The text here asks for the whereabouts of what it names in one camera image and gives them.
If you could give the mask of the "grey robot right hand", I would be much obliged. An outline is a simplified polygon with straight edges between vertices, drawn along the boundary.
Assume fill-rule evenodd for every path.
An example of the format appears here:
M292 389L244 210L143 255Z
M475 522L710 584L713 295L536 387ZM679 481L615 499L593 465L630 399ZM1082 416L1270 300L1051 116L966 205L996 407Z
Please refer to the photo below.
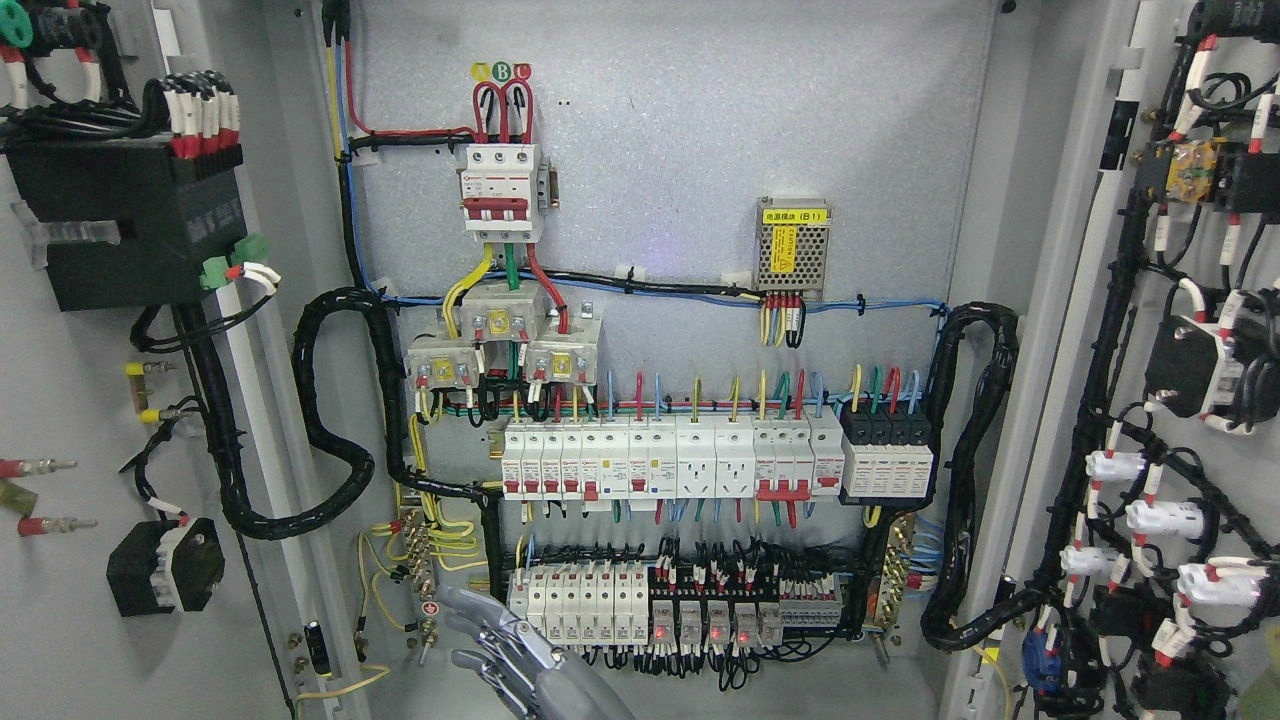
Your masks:
M479 651L454 650L453 665L476 673L520 719L634 719L635 714L580 655L549 642L488 594L443 585L449 628Z

